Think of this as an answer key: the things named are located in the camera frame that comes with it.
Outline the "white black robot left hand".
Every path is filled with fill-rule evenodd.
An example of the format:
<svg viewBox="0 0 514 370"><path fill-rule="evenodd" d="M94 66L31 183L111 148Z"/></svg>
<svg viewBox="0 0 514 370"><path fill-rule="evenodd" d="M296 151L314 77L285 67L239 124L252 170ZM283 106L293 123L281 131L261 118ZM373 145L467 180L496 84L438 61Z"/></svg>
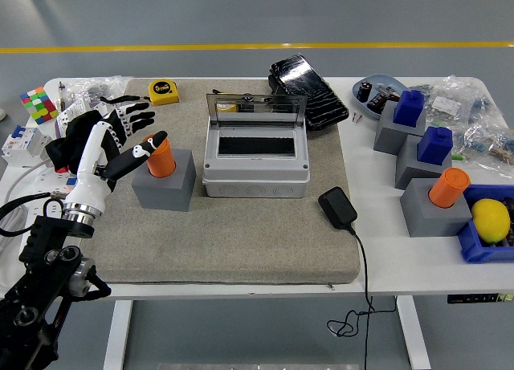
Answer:
<svg viewBox="0 0 514 370"><path fill-rule="evenodd" d="M124 152L128 137L153 123L149 102L122 105L102 116L85 143L77 169L75 188L64 199L62 218L92 222L105 211L105 199L116 182L143 165L163 144L167 133L160 131Z"/></svg>

